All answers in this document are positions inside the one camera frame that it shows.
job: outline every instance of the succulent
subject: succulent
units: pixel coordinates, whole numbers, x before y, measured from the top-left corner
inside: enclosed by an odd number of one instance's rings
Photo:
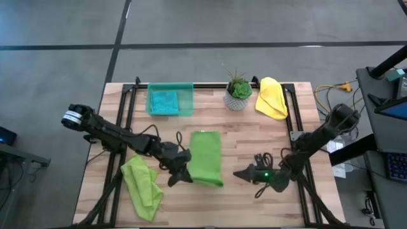
[[[247,99],[252,95],[252,87],[250,86],[249,82],[243,79],[244,74],[237,74],[237,70],[235,69],[235,74],[232,74],[228,71],[228,75],[231,77],[231,81],[229,82],[227,91],[229,94],[236,98],[236,99]]]

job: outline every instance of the green cloth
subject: green cloth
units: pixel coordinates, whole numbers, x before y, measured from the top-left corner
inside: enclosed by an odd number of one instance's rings
[[[149,169],[140,156],[134,155],[121,166],[121,172],[137,215],[152,221],[163,198],[163,191],[154,183],[157,171]]]
[[[209,186],[223,187],[221,175],[221,137],[219,132],[196,131],[191,134],[192,180]]]

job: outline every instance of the potted plant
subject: potted plant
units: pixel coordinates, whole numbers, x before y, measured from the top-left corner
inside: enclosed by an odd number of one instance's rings
[[[249,97],[252,95],[252,87],[249,82],[243,79],[244,74],[237,75],[236,69],[235,74],[228,71],[228,75],[231,77],[231,81],[226,87],[224,103],[232,111],[243,110],[249,103]]]

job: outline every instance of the gray floor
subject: gray floor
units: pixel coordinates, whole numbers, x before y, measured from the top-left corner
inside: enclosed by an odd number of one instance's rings
[[[1,1],[0,45],[113,44],[124,3]],[[122,43],[398,41],[407,40],[406,22],[397,1],[134,0]],[[399,48],[121,50],[112,81],[227,81],[224,68],[236,68],[247,79],[311,81],[315,88],[352,81],[357,68],[374,66]],[[70,224],[89,145],[60,119],[70,103],[97,108],[111,54],[0,51],[0,126],[18,134],[20,149],[52,158],[35,183],[25,184],[15,228]],[[330,101],[351,104],[351,95],[333,90]],[[359,130],[360,137],[371,132],[366,113]],[[353,173],[361,178],[338,181],[345,216],[352,225],[368,226],[359,212],[363,187],[357,185],[365,173]]]

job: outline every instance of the computer monitor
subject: computer monitor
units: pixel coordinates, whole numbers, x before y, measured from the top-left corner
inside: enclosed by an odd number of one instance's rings
[[[375,113],[407,120],[407,97],[386,103],[375,109]]]

